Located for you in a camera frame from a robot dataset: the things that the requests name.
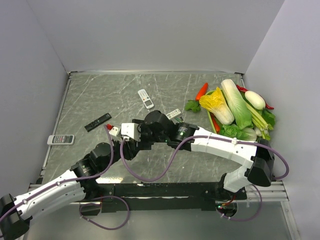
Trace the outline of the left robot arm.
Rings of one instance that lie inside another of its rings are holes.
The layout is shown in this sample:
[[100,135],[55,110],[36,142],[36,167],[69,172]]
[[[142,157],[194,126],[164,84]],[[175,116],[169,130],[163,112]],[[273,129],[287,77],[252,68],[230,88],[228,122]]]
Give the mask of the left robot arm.
[[15,240],[30,228],[32,220],[73,202],[93,201],[99,195],[96,180],[120,158],[133,159],[134,140],[102,142],[70,169],[30,192],[0,199],[0,231],[4,240]]

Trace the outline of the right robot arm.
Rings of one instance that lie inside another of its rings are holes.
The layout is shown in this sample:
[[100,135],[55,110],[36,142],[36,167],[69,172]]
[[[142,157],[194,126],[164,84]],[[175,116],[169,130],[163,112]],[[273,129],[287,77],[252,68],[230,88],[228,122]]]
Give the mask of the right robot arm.
[[272,183],[275,156],[268,140],[241,141],[221,136],[194,124],[174,123],[159,110],[143,120],[132,120],[132,124],[128,136],[140,148],[166,143],[174,149],[212,154],[240,164],[221,177],[218,193],[223,199],[230,199],[250,184],[269,187]]

